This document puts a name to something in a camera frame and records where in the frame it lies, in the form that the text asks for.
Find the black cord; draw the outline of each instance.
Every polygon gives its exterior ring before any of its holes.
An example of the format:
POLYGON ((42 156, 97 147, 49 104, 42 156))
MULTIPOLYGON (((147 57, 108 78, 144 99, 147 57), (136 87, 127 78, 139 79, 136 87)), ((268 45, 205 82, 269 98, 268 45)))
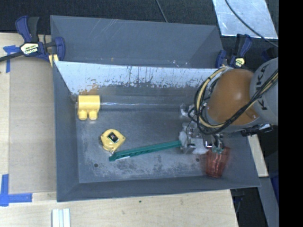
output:
POLYGON ((242 22, 242 24, 244 24, 248 29, 250 29, 252 32, 254 32, 256 35, 258 35, 259 37, 261 37, 263 40, 265 40, 266 42, 270 43, 272 46, 279 48, 279 46, 275 43, 270 42, 268 39, 266 39, 264 36, 262 36, 261 34, 259 34, 257 31, 255 31, 253 28, 251 28, 247 23, 245 23, 245 21, 232 9, 232 7, 230 6, 229 2, 227 0, 225 0, 227 6, 229 7, 229 9, 232 11, 232 13, 238 18, 238 20, 240 20, 242 22))
POLYGON ((168 23, 168 20, 166 19, 165 15, 164 15, 164 12, 163 12, 163 10, 162 10, 162 8, 161 8, 161 5, 160 5, 159 1, 156 0, 156 2, 157 2, 157 4, 158 4, 158 7, 159 7, 159 9, 160 9, 160 11, 161 11, 161 14, 162 14, 162 16, 163 16, 165 22, 168 23))

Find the red plastic cup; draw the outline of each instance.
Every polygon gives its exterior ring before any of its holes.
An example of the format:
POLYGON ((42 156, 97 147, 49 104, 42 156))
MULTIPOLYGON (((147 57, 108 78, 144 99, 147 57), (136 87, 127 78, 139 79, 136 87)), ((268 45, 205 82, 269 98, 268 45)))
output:
POLYGON ((229 147, 225 147, 221 154, 214 153, 210 149, 206 153, 206 175, 216 178, 221 177, 229 159, 229 153, 229 147))

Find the teal plastic bar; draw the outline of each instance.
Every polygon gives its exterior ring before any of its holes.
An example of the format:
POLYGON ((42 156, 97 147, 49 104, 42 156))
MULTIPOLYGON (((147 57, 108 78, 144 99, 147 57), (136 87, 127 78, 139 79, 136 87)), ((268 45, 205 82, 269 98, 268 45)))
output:
POLYGON ((171 142, 166 142, 166 143, 161 143, 161 144, 156 144, 156 145, 122 150, 122 151, 115 152, 112 156, 110 156, 109 161, 115 161, 115 160, 126 158, 126 157, 135 157, 135 156, 142 155, 142 154, 147 154, 147 153, 151 153, 151 152, 155 152, 155 151, 159 151, 159 150, 165 150, 165 149, 181 147, 181 146, 182 146, 181 142, 179 140, 177 140, 177 141, 171 141, 171 142))

